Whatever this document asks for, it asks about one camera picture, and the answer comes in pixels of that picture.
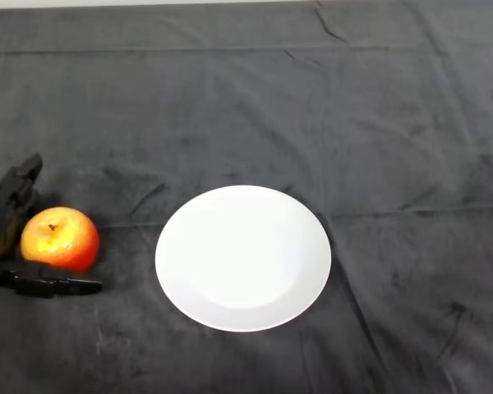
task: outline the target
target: apple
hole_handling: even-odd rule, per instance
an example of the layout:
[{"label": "apple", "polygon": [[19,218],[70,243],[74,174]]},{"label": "apple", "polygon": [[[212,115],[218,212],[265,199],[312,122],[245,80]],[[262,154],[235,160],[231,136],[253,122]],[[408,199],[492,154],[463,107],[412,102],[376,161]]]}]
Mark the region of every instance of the apple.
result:
[{"label": "apple", "polygon": [[77,272],[86,271],[99,251],[99,233],[93,222],[73,208],[46,209],[24,227],[24,259],[48,263]]}]

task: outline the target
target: plate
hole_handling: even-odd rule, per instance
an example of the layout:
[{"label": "plate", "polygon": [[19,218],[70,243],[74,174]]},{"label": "plate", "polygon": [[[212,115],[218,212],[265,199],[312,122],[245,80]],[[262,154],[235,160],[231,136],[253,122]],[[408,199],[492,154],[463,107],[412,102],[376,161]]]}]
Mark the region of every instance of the plate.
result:
[{"label": "plate", "polygon": [[295,318],[330,271],[324,228],[303,204],[259,186],[199,195],[166,223],[155,251],[166,296],[188,317],[233,332]]}]

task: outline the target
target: table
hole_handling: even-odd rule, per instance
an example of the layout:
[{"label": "table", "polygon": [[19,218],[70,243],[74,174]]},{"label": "table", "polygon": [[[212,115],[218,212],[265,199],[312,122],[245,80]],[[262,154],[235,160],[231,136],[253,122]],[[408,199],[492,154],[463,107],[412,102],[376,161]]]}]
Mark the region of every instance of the table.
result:
[{"label": "table", "polygon": [[[0,393],[493,393],[493,1],[0,11],[0,176],[98,224],[95,296],[0,290]],[[329,221],[279,328],[181,314],[154,247],[215,187]]]}]

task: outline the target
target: white plate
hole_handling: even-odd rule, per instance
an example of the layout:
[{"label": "white plate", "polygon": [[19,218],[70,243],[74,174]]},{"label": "white plate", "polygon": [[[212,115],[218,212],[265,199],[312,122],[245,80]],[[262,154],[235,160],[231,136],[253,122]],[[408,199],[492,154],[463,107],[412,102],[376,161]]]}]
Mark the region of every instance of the white plate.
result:
[{"label": "white plate", "polygon": [[212,328],[249,332],[295,318],[330,270],[325,230],[276,190],[229,186],[195,197],[166,223],[157,277],[184,314]]}]

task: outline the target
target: dark gray cloth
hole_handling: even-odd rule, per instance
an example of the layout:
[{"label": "dark gray cloth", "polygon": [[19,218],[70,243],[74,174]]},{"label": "dark gray cloth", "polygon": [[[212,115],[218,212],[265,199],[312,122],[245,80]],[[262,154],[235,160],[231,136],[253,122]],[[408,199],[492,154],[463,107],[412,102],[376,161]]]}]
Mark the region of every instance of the dark gray cloth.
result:
[{"label": "dark gray cloth", "polygon": [[[493,1],[0,11],[0,176],[36,151],[108,289],[0,290],[0,393],[493,393]],[[323,213],[337,257],[237,334],[169,302],[154,246],[243,183]]]}]

